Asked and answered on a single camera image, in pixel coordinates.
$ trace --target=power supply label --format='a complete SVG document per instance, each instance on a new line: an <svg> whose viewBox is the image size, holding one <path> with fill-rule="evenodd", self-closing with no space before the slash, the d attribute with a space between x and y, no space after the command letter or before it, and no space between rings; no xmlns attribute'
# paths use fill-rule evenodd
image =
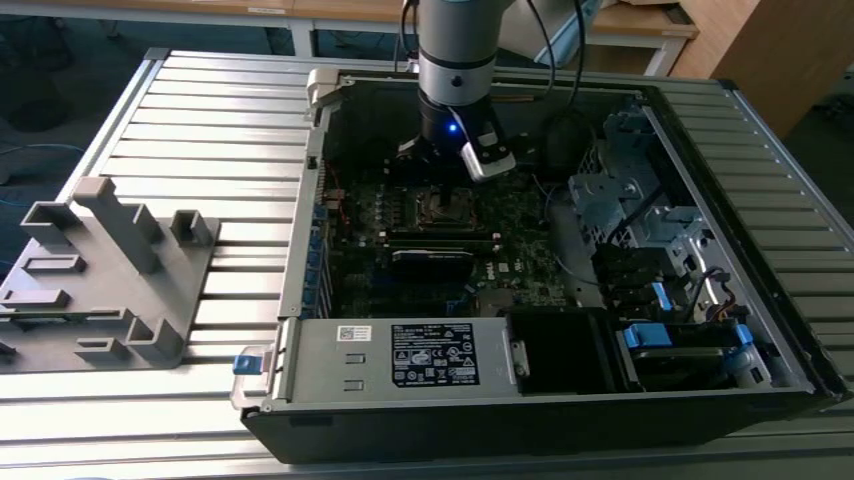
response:
<svg viewBox="0 0 854 480"><path fill-rule="evenodd" d="M400 388L478 385L470 323L392 325L390 362Z"/></svg>

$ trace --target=barcode sticker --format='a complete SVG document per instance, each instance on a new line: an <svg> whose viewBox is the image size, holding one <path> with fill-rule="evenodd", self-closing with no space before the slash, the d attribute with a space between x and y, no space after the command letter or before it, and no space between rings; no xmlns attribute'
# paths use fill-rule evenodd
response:
<svg viewBox="0 0 854 480"><path fill-rule="evenodd" d="M249 13L268 13L270 15L284 15L284 9L282 8L257 8L257 7L249 7L246 8Z"/></svg>
<svg viewBox="0 0 854 480"><path fill-rule="evenodd" d="M370 327L368 325L338 325L336 338L338 342L369 342Z"/></svg>

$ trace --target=blue tab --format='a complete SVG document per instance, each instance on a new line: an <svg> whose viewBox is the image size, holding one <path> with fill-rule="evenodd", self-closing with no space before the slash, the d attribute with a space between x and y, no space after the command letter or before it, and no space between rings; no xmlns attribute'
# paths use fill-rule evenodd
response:
<svg viewBox="0 0 854 480"><path fill-rule="evenodd" d="M661 282L652 282L652 290L655 290L655 295L657 295L657 303L661 306L661 310L668 312L672 310L672 303L669 303L669 299L667 298L667 292L664 291Z"/></svg>
<svg viewBox="0 0 854 480"><path fill-rule="evenodd" d="M623 330L628 348L669 347L669 334L663 323L635 323Z"/></svg>
<svg viewBox="0 0 854 480"><path fill-rule="evenodd" d="M264 359L253 355L237 355L230 371L234 375L260 375Z"/></svg>
<svg viewBox="0 0 854 480"><path fill-rule="evenodd" d="M740 323L735 325L735 335L737 335L737 341L741 342L741 345L749 345L752 343L752 333L749 333L747 325L741 325Z"/></svg>
<svg viewBox="0 0 854 480"><path fill-rule="evenodd" d="M625 339L628 348L637 348L640 346L640 340L637 340L637 335L631 327L623 330L623 338Z"/></svg>

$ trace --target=motherboard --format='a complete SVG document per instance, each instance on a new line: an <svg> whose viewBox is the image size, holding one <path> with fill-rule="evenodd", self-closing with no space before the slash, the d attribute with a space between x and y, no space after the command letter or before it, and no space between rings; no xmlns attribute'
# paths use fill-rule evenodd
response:
<svg viewBox="0 0 854 480"><path fill-rule="evenodd" d="M460 186L401 179L389 165L329 164L326 179L336 317L493 317L567 305L529 174Z"/></svg>

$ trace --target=slotted aluminum surface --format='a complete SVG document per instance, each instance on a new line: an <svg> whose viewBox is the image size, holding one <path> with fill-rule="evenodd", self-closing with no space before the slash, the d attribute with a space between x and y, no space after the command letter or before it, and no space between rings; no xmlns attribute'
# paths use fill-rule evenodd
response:
<svg viewBox="0 0 854 480"><path fill-rule="evenodd" d="M583 467L593 469L584 475L599 478L608 475L600 469L631 465L632 476L643 478L756 478L755 465L811 472L813 462L829 458L840 468L851 463L854 403L809 418L757 425L689 449L402 465L278 464L229 406L229 363L245 345L273 338L309 126L304 85L320 65L389 69L382 62L198 52L172 52L140 67L74 177L110 176L117 195L144 201L157 216L194 208L224 221L185 361L168 371L1 377L0 469L10 470L0 477L258 478L360 472L374 478ZM849 232L737 95L709 81L585 78L660 88L841 373L854 376ZM260 395L262 385L249 380L248 389ZM677 470L669 470L673 463Z"/></svg>

